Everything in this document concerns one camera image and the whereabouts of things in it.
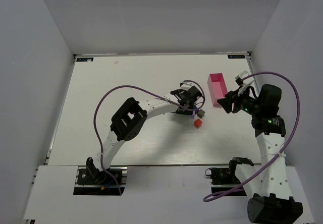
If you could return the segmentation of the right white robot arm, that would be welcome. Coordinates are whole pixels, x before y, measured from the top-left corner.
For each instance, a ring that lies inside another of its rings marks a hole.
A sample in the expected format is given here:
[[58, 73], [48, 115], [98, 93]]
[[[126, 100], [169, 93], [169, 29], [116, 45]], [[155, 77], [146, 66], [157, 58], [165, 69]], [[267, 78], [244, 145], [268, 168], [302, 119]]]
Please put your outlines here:
[[294, 223], [303, 214], [303, 205], [294, 200], [286, 171], [286, 128], [278, 115], [282, 91], [279, 87], [265, 84], [259, 96], [250, 96], [252, 86], [228, 92], [218, 103], [227, 113], [240, 110], [252, 116], [252, 127], [261, 157], [261, 174], [255, 174], [251, 160], [233, 158], [229, 173], [244, 183], [249, 197], [247, 214], [251, 223]]

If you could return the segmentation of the pink plastic box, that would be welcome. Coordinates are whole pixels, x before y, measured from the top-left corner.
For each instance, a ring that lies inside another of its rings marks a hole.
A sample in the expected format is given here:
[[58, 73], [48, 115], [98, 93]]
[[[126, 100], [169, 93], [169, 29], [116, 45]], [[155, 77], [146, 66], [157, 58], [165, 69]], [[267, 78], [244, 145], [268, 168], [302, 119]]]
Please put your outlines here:
[[222, 73], [209, 74], [207, 85], [213, 106], [218, 106], [218, 99], [222, 99], [228, 93]]

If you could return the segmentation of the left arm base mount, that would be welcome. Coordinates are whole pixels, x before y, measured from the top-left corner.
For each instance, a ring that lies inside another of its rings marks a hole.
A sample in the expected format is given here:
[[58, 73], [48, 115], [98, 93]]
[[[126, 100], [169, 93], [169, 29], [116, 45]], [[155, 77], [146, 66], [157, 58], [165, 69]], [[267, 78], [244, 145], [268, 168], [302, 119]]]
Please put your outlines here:
[[95, 167], [93, 159], [87, 158], [86, 164], [79, 167], [73, 195], [75, 196], [121, 196], [125, 189], [126, 170], [108, 169], [111, 175]]

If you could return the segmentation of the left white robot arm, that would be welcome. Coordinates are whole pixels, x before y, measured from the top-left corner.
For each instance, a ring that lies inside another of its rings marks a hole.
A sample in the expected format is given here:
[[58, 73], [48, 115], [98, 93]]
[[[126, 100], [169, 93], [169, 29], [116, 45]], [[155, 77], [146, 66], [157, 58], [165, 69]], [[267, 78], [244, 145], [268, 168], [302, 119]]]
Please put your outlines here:
[[108, 94], [100, 100], [93, 117], [94, 131], [100, 144], [100, 152], [95, 157], [89, 157], [86, 161], [87, 170], [96, 176], [107, 171], [113, 158], [127, 141], [134, 139], [140, 132], [144, 123], [159, 115], [168, 113], [192, 116], [199, 108], [196, 102], [205, 95], [201, 87], [196, 87], [191, 81], [183, 81], [180, 88], [171, 91], [165, 96], [158, 96], [136, 86], [118, 86], [108, 93], [120, 88], [133, 88], [152, 95], [154, 99], [137, 101], [133, 97], [128, 98], [111, 118], [110, 131], [105, 141], [101, 140], [96, 126], [98, 110]]

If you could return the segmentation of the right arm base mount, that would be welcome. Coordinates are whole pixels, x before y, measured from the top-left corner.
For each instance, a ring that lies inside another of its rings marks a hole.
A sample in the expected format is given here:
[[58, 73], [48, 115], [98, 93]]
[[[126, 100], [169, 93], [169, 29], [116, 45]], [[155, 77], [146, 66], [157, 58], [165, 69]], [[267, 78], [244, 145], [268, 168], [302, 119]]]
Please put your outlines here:
[[247, 164], [254, 166], [254, 163], [243, 157], [233, 157], [229, 161], [228, 167], [209, 167], [205, 170], [207, 178], [211, 179], [211, 192], [227, 191], [240, 184], [240, 181], [235, 176], [237, 165]]

